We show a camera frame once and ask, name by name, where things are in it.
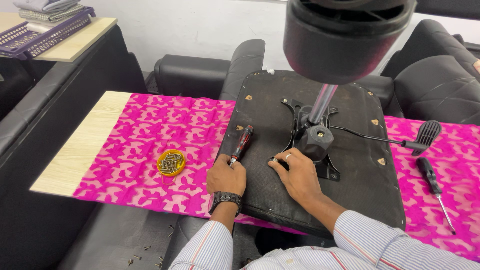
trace man's left hand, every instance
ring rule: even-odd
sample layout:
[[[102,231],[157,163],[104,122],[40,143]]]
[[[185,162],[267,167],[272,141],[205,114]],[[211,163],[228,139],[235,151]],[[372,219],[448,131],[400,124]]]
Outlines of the man's left hand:
[[[228,166],[230,157],[221,154],[207,174],[207,191],[212,194],[217,191],[235,193],[243,196],[247,186],[247,170],[240,162]]]

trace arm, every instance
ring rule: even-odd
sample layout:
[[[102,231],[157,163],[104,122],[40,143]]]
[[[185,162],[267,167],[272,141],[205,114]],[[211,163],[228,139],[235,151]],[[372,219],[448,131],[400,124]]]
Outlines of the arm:
[[[290,171],[269,162],[288,193],[335,237],[338,247],[378,269],[480,269],[455,254],[422,244],[401,229],[391,228],[333,202],[322,193],[313,162],[295,148],[275,156]]]
[[[207,191],[231,192],[240,196],[245,192],[247,171],[235,162],[230,168],[229,157],[220,155],[208,171]],[[232,202],[220,203],[199,232],[187,243],[173,261],[171,270],[231,269],[233,257],[233,221],[238,206]]]

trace shirt sleeve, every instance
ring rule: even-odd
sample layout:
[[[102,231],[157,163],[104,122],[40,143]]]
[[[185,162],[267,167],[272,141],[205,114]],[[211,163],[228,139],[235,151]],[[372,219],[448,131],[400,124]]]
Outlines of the shirt sleeve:
[[[171,270],[230,270],[233,240],[220,222],[207,222],[180,251]]]
[[[335,224],[338,247],[382,270],[480,269],[480,264],[410,238],[354,211],[345,211]]]

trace bowl of screws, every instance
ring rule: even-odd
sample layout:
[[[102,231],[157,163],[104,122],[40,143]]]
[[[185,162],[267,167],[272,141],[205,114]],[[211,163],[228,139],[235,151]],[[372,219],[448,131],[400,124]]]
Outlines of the bowl of screws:
[[[164,176],[176,176],[185,168],[185,157],[178,150],[168,150],[160,156],[156,167]]]

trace white wall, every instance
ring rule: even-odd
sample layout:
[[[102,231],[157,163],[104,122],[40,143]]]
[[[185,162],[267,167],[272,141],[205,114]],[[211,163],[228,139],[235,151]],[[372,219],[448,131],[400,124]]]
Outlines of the white wall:
[[[16,12],[11,0],[0,0],[0,12]],[[286,3],[281,0],[82,0],[99,17],[116,17],[129,51],[143,71],[153,70],[165,54],[230,60],[247,39],[266,41],[264,67],[291,70],[283,54]],[[434,19],[451,34],[480,44],[480,22],[414,14],[412,22],[377,70],[401,49],[423,19]]]

